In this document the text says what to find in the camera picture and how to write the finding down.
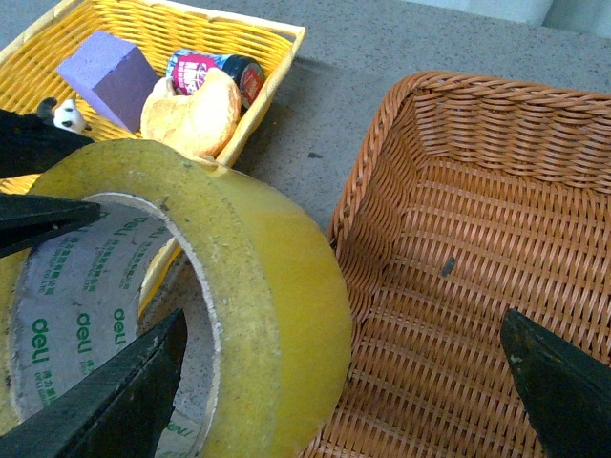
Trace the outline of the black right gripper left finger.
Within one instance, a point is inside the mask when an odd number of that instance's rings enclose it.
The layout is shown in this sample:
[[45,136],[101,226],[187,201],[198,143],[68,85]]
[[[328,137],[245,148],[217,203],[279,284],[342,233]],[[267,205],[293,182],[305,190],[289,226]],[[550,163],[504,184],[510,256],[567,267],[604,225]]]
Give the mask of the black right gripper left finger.
[[1,438],[4,457],[152,457],[170,422],[185,352],[177,309]]

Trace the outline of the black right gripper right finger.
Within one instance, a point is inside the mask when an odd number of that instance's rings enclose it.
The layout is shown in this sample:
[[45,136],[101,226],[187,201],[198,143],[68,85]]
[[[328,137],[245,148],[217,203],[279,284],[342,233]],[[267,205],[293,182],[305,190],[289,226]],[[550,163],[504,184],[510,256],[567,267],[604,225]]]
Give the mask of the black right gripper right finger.
[[547,457],[610,455],[610,367],[518,311],[500,341]]

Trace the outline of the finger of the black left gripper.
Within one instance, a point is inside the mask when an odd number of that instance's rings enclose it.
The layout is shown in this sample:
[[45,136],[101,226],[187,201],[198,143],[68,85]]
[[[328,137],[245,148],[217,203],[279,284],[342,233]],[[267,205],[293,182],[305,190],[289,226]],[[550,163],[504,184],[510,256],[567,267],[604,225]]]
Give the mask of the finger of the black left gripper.
[[1,110],[1,177],[41,174],[94,141],[48,125],[36,114]]
[[98,203],[37,195],[1,194],[1,257],[100,219]]

